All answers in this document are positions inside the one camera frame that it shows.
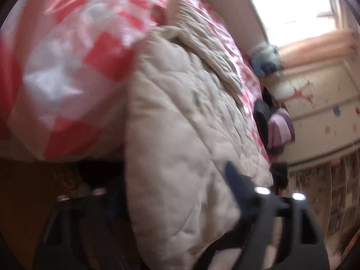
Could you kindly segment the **beige quilted jacket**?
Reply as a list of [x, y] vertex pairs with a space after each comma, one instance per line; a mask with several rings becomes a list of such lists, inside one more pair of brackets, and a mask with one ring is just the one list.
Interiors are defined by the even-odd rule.
[[190, 269], [239, 220], [225, 164], [262, 187], [273, 179], [215, 32], [182, 0], [168, 3], [166, 19], [141, 42], [130, 80], [126, 193], [145, 263]]

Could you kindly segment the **black device with green light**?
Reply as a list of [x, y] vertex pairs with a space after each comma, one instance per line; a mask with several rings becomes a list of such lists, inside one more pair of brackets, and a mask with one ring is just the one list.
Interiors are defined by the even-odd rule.
[[289, 184], [288, 164], [286, 162], [273, 163], [270, 172], [273, 177], [273, 190], [276, 195], [282, 196], [283, 191], [287, 189]]

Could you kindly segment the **white bookshelf with books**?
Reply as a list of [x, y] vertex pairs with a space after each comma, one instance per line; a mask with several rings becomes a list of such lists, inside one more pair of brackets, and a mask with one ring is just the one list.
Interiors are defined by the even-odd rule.
[[325, 239], [359, 219], [359, 151], [290, 172], [290, 190], [303, 193]]

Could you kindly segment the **purple pink folded cloth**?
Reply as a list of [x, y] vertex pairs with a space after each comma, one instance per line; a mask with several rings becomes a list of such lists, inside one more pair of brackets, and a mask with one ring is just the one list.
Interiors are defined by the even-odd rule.
[[279, 108], [268, 121], [267, 152], [279, 155], [287, 144], [295, 141], [295, 129], [286, 109]]

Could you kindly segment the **black garment on bed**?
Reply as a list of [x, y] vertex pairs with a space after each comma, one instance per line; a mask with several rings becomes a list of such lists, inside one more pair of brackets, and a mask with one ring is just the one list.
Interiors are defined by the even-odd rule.
[[278, 108], [279, 103], [274, 95], [264, 87], [262, 89], [262, 98], [257, 99], [254, 103], [253, 117], [260, 139], [266, 149], [268, 145], [268, 121]]

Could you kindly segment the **blue grey patterned pillow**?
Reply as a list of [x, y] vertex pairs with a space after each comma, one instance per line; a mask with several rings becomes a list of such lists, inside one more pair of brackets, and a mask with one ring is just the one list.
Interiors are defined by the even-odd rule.
[[267, 76], [283, 69], [278, 48], [273, 45], [259, 45], [250, 54], [250, 65], [258, 77]]

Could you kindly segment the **red white checkered plastic sheet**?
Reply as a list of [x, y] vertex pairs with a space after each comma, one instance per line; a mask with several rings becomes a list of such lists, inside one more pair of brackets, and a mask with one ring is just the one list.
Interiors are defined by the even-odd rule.
[[[136, 45], [166, 22], [169, 0], [15, 0], [1, 26], [1, 157], [119, 158]], [[251, 116], [256, 75], [203, 0], [184, 0], [236, 64]]]

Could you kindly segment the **peach window curtain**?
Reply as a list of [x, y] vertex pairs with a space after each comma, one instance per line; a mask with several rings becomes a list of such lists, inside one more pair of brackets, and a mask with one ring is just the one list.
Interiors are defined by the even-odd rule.
[[359, 33], [341, 29], [285, 45], [278, 50], [282, 69], [339, 59], [356, 54]]

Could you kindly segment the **bright window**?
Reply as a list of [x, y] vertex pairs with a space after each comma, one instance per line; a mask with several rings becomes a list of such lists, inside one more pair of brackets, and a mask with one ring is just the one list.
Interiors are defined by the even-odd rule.
[[337, 0], [251, 0], [271, 45], [282, 47], [340, 28]]

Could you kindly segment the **beige headboard panel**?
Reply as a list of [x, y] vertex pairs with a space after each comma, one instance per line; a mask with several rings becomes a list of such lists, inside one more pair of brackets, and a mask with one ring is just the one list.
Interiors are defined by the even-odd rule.
[[236, 46], [248, 54], [268, 45], [262, 22], [251, 0], [205, 0], [223, 20]]

